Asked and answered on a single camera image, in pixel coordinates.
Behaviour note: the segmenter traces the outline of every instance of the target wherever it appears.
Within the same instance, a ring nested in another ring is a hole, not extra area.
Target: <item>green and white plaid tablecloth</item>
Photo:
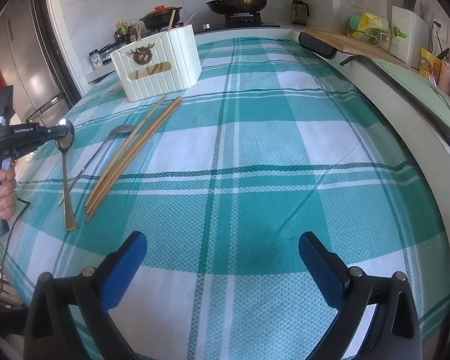
[[[84,202],[115,140],[71,192],[65,232],[61,157],[42,146],[18,182],[31,207],[6,271],[30,302],[38,275],[97,266],[134,230],[148,254],[110,312],[144,358],[304,359],[332,321],[298,253],[304,231],[370,275],[404,271],[423,339],[450,312],[450,252],[433,195],[389,123],[349,81],[292,40],[239,38],[199,47],[203,72],[84,223]],[[130,103],[111,74],[69,113],[74,176]],[[0,240],[3,253],[6,237]],[[80,334],[98,351],[80,315]],[[364,328],[359,335],[364,335]],[[354,341],[346,356],[356,353]]]

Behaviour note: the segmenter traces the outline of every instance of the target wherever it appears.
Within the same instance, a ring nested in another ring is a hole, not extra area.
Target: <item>wok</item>
[[[212,0],[207,2],[212,12],[219,15],[255,13],[265,8],[267,0]]]

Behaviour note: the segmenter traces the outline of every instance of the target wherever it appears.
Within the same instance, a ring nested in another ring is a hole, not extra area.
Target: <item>fork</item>
[[[443,95],[439,92],[437,87],[437,80],[435,79],[435,76],[433,74],[428,74],[428,84],[430,85],[430,88],[433,89],[435,93],[441,98],[441,100],[445,103],[448,110],[450,111],[450,104],[447,102],[447,100],[443,97]]]

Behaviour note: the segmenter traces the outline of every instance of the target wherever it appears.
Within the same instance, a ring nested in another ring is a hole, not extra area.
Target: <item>wooden cutting board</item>
[[[325,43],[328,43],[330,46],[333,46],[337,50],[343,51],[344,53],[383,59],[385,61],[401,66],[402,68],[407,68],[404,62],[395,58],[393,55],[388,54],[381,47],[373,46],[370,43],[364,42],[363,40],[351,38],[349,36],[336,34],[333,32],[315,30],[313,28],[304,28],[303,32],[317,39],[320,39]]]

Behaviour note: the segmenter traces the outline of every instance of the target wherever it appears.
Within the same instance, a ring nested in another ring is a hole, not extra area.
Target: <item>metal screw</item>
[[[40,276],[38,276],[38,280],[40,281],[47,281],[48,279],[52,278],[52,274],[49,272],[43,272],[42,274],[40,274]]]
[[[405,281],[407,279],[407,276],[403,272],[395,272],[395,277],[400,281]]]
[[[87,266],[86,268],[83,269],[82,271],[82,275],[85,276],[86,278],[89,278],[90,276],[92,276],[95,273],[95,268],[93,268],[92,266]]]
[[[361,275],[363,275],[363,271],[361,268],[357,266],[353,266],[350,268],[350,274],[352,276],[355,276],[356,278],[359,278]]]

